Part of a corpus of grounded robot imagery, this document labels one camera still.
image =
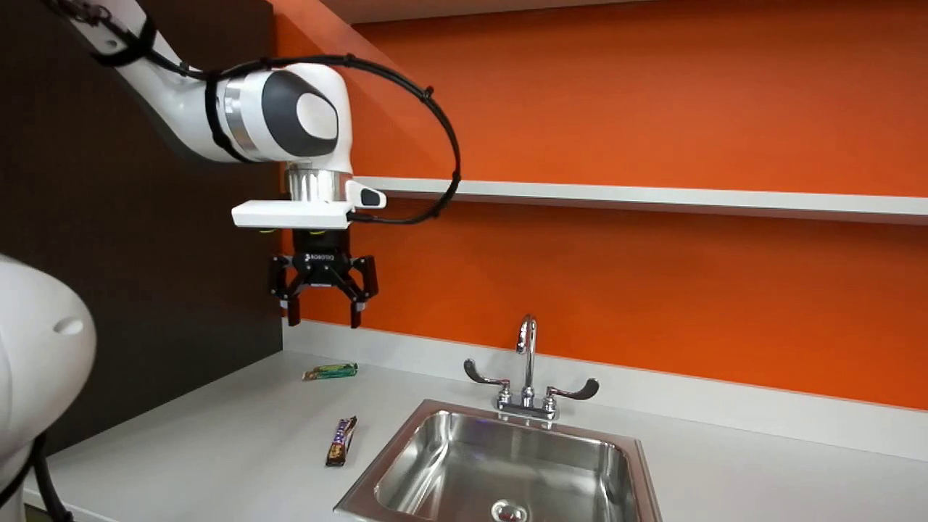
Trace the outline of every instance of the dark panel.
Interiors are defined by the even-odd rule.
[[[272,50],[266,2],[144,9],[198,66]],[[41,0],[0,2],[0,34],[0,253],[75,286],[98,325],[93,376],[51,430],[54,446],[278,352],[263,289],[275,238],[235,233],[230,217],[253,196],[241,186],[275,186],[275,167],[176,156]]]

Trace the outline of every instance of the faucet handle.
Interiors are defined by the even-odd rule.
[[[475,363],[472,363],[472,360],[465,360],[465,373],[467,373],[472,382],[511,388],[511,379],[488,379],[488,376],[482,376],[482,372],[475,372]]]
[[[595,397],[598,392],[599,392],[599,382],[598,382],[595,376],[588,376],[588,379],[582,382],[582,388],[578,388],[578,392],[562,392],[562,388],[557,388],[557,385],[549,385],[549,397],[559,395],[559,397],[569,397],[569,401],[588,401],[588,397]]]
[[[488,376],[482,376],[482,372],[475,372],[475,363],[472,363],[472,360],[465,360],[465,373],[467,373],[472,382],[498,385],[495,410],[498,410],[501,404],[511,404],[511,401],[512,401],[511,379],[488,379]]]

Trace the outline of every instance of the white robot body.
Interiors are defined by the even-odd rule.
[[[79,397],[93,356],[88,305],[59,278],[0,256],[0,486]],[[0,507],[0,522],[17,515],[17,498]]]

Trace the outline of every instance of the drain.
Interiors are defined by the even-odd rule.
[[[494,522],[531,522],[531,514],[524,504],[515,504],[511,498],[498,498],[489,507]]]

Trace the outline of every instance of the faucet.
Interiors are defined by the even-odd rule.
[[[534,352],[536,352],[536,340],[540,340],[540,321],[524,314],[523,325],[520,325],[520,343],[515,352],[524,354],[524,379],[523,379],[523,405],[534,405]]]
[[[485,385],[498,385],[498,397],[495,397],[495,412],[498,415],[523,415],[523,417],[544,417],[544,420],[554,420],[557,417],[557,395],[559,397],[570,397],[570,401],[588,401],[599,392],[599,382],[598,379],[585,379],[579,392],[562,392],[557,385],[549,385],[544,388],[544,401],[541,405],[534,404],[534,354],[536,354],[536,340],[540,340],[540,321],[524,314],[523,325],[520,325],[520,343],[515,343],[515,352],[524,354],[524,379],[523,379],[523,395],[520,401],[512,401],[512,392],[511,392],[511,379],[488,379],[475,372],[475,363],[472,360],[465,360],[465,373],[472,379],[472,382],[485,382]]]

